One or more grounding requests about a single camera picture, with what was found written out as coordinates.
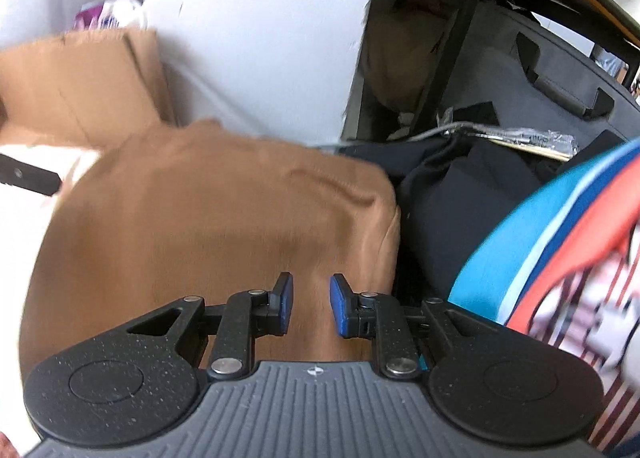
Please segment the brown printed t-shirt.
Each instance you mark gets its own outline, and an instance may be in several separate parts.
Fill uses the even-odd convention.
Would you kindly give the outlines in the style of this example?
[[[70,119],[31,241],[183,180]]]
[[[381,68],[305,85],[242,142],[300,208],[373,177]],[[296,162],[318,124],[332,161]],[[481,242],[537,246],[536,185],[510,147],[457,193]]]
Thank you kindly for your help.
[[[390,293],[400,210],[376,165],[213,121],[158,126],[107,151],[56,208],[30,278],[20,365],[187,295],[210,304],[294,279],[285,337],[262,360],[366,360],[335,329],[329,281]]]

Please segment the cream bear print bedsheet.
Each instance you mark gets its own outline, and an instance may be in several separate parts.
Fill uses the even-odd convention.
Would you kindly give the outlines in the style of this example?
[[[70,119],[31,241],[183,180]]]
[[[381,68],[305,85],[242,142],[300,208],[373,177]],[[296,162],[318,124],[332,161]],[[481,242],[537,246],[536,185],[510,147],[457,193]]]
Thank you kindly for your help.
[[[45,145],[4,145],[1,152],[62,179],[62,189],[50,197],[9,185],[1,187],[1,433],[24,455],[39,442],[23,404],[18,358],[29,280],[58,200],[96,163],[101,153]]]

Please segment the brown cardboard sheet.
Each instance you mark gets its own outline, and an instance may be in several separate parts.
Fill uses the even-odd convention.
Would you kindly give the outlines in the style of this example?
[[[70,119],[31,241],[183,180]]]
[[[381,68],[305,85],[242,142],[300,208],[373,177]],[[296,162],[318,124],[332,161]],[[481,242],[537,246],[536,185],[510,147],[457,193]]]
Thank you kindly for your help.
[[[1,51],[1,142],[108,148],[177,123],[157,35],[68,32]]]

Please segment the black folded garment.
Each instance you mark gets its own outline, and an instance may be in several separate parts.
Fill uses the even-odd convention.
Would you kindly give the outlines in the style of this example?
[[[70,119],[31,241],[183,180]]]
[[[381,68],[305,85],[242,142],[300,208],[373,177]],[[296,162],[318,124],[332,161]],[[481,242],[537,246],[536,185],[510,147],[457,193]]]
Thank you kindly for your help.
[[[340,151],[380,166],[392,183],[401,211],[392,294],[418,306],[427,296],[446,299],[469,257],[525,199],[622,142],[602,133],[567,162],[461,134]]]

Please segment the blue cartoon print cloth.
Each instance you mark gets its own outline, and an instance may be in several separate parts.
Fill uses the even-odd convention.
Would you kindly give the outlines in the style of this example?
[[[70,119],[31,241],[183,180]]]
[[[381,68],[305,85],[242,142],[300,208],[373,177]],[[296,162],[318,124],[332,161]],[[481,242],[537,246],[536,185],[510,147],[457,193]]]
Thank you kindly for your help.
[[[471,255],[448,300],[589,365],[604,392],[590,444],[638,456],[638,141],[522,202]]]

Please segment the purple white plastic bag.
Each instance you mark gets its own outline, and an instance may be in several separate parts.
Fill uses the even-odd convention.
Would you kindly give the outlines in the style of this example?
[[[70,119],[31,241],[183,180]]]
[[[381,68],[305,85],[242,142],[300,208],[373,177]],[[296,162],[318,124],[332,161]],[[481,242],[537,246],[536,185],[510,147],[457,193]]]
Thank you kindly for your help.
[[[137,0],[87,2],[74,17],[73,30],[104,28],[146,28],[142,3]]]

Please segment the silver foil packet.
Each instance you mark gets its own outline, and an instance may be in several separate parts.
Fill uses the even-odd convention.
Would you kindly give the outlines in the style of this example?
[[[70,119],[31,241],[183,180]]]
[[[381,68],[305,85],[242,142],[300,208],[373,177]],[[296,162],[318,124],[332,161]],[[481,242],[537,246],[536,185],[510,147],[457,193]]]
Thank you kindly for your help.
[[[502,129],[496,126],[472,124],[465,130],[477,138],[515,150],[540,155],[541,157],[566,162],[576,155],[578,146],[572,135],[538,129]]]

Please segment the dark grey bag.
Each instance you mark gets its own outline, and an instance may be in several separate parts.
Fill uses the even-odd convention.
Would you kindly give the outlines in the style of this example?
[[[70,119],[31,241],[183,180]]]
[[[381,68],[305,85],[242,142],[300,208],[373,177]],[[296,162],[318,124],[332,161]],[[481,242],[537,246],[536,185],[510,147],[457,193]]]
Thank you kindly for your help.
[[[499,124],[573,136],[639,136],[639,106],[600,66],[539,23],[491,2],[476,7],[442,106],[490,102]]]

